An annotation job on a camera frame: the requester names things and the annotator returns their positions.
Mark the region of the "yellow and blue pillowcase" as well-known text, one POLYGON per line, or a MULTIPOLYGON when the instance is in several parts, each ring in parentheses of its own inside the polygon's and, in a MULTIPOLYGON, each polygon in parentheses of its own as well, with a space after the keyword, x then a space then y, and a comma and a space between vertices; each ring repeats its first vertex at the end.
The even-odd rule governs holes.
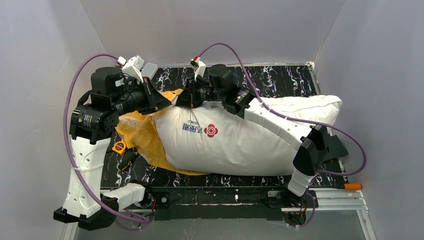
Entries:
POLYGON ((166 152, 157 133, 154 117, 162 116, 169 110, 165 107, 158 112, 143 115, 138 111, 126 113, 119 117, 115 130, 128 148, 136 148, 137 152, 154 167, 188 175, 201 176, 205 172, 177 169, 166 159, 166 152))

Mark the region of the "white pillow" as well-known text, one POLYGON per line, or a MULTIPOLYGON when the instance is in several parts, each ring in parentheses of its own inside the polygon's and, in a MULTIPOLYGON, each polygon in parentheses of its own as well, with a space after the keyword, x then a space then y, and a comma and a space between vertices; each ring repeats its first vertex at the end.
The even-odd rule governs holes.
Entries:
POLYGON ((178 172, 202 175, 286 176, 296 150, 259 124, 227 112, 220 102, 152 115, 167 162, 178 172))

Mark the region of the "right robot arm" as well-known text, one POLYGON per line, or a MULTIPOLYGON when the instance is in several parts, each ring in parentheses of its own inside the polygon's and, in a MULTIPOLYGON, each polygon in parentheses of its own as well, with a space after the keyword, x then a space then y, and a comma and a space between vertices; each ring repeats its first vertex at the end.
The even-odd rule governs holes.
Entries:
POLYGON ((230 114, 260 125, 289 143, 297 152, 287 186, 288 195, 303 197, 318 174, 318 167, 329 154, 328 129, 318 123, 303 126, 300 120, 291 121, 272 110, 255 95, 253 89, 238 86, 234 74, 224 64, 206 67, 201 58, 195 56, 189 61, 189 66, 194 70, 194 76, 186 81, 176 105, 194 109, 204 101, 221 102, 230 114))

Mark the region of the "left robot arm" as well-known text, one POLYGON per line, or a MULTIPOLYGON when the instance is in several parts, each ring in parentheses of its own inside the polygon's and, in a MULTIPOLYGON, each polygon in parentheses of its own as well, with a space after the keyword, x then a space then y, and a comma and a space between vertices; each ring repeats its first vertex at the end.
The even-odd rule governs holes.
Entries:
POLYGON ((71 164, 66 199, 54 211, 56 221, 77 223, 94 231, 111 226, 135 203, 154 203, 148 184, 133 180, 101 193, 105 156, 119 117, 131 112, 149 115, 171 105, 151 84, 158 70, 136 55, 118 57, 115 66, 100 67, 90 77, 91 88, 76 108, 63 112, 63 132, 71 164))

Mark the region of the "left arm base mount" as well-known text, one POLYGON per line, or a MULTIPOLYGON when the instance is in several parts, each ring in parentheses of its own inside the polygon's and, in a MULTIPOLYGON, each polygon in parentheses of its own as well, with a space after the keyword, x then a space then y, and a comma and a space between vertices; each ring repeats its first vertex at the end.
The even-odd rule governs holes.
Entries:
POLYGON ((133 205, 141 209, 151 209, 153 212, 155 210, 165 210, 170 207, 171 195, 168 191, 160 187, 153 187, 153 185, 147 181, 132 180, 130 183, 139 184, 145 187, 143 199, 133 205))

